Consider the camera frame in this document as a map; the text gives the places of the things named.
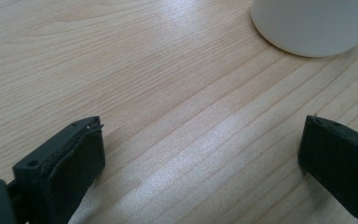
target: white cup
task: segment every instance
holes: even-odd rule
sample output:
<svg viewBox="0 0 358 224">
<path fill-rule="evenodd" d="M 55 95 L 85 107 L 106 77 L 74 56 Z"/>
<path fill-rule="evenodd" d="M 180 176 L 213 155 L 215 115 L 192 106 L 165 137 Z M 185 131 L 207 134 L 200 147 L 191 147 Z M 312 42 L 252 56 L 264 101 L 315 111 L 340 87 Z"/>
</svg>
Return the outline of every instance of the white cup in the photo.
<svg viewBox="0 0 358 224">
<path fill-rule="evenodd" d="M 358 0 L 254 0 L 255 27 L 280 49 L 309 57 L 358 44 Z"/>
</svg>

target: wood grain surface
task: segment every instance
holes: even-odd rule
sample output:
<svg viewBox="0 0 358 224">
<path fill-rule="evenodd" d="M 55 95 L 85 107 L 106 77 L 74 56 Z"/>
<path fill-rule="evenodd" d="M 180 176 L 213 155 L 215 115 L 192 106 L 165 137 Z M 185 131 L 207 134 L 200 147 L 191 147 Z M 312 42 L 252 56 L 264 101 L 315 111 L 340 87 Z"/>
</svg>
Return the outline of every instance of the wood grain surface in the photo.
<svg viewBox="0 0 358 224">
<path fill-rule="evenodd" d="M 99 115 L 70 223 L 358 223 L 296 161 L 307 115 L 358 131 L 358 46 L 276 49 L 249 0 L 0 0 L 0 178 Z"/>
</svg>

